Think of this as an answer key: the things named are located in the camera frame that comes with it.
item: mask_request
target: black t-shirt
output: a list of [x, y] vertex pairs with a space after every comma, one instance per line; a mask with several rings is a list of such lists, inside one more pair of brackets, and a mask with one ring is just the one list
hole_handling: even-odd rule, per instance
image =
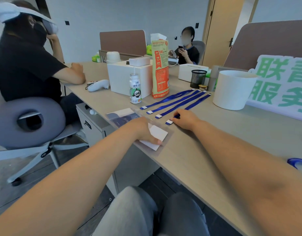
[[[177, 48], [175, 50], [176, 55], [179, 56], [178, 63], [179, 64], [186, 64], [185, 58], [178, 52], [178, 49], [179, 48]], [[199, 64], [198, 62], [199, 62], [199, 55], [200, 54], [199, 54], [199, 51], [196, 47], [192, 46], [189, 49], [184, 49], [184, 50], [186, 50], [188, 52], [189, 59], [192, 61], [193, 64]]]
[[60, 101], [61, 87], [52, 76], [66, 66], [42, 46], [4, 33], [0, 40], [0, 91], [6, 101], [48, 97]]

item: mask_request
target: mesh pen holder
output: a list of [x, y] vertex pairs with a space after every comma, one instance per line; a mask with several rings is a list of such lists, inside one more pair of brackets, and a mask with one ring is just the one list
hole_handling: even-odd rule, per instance
[[207, 71], [205, 70], [192, 70], [192, 77], [190, 82], [190, 87], [199, 89], [199, 85], [204, 83], [204, 80], [206, 79]]

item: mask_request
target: wooden desk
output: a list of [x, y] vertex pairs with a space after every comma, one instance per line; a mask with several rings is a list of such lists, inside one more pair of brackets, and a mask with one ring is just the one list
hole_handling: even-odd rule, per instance
[[[106, 64], [94, 62], [82, 64], [87, 81], [108, 79]], [[170, 69], [170, 94], [190, 89], [188, 82], [178, 80], [178, 70], [178, 66]], [[66, 86], [106, 121], [107, 113], [133, 106], [128, 96], [111, 90], [88, 92], [85, 90], [86, 84]], [[272, 154], [283, 158], [302, 158], [302, 121], [247, 105], [240, 111], [225, 110], [215, 106], [212, 100], [213, 97], [208, 98], [192, 111], [200, 119], [207, 120], [216, 127]], [[150, 95], [137, 107], [153, 102], [155, 100]], [[147, 115], [146, 111], [141, 113], [149, 118], [155, 116]], [[168, 114], [157, 121], [164, 124], [171, 116], [172, 114]], [[175, 125], [169, 128], [174, 133], [160, 154], [153, 155], [149, 152], [146, 154], [240, 233], [248, 236], [263, 235], [195, 137]]]

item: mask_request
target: donut-shaped cushion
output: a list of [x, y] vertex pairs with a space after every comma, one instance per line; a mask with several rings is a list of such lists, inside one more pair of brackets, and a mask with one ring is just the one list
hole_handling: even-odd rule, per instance
[[[37, 111], [42, 126], [26, 131], [18, 118]], [[50, 98], [29, 97], [12, 100], [0, 106], [0, 145], [6, 148], [29, 148], [42, 145], [57, 137], [65, 128], [66, 118], [60, 105]]]

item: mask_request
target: white vr headset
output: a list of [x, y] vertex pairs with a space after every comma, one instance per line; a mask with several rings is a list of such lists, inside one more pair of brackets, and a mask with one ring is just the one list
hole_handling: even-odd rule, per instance
[[8, 20], [11, 20], [13, 18], [16, 18], [21, 13], [26, 13], [30, 15], [34, 15], [37, 17], [42, 18], [43, 24], [45, 28], [47, 29], [47, 32], [49, 34], [57, 34], [58, 27], [57, 25], [48, 17], [45, 15], [42, 15], [41, 13], [37, 11], [33, 11], [29, 8], [24, 7], [18, 7], [15, 4], [12, 4], [10, 2], [0, 2], [0, 22], [5, 23]]

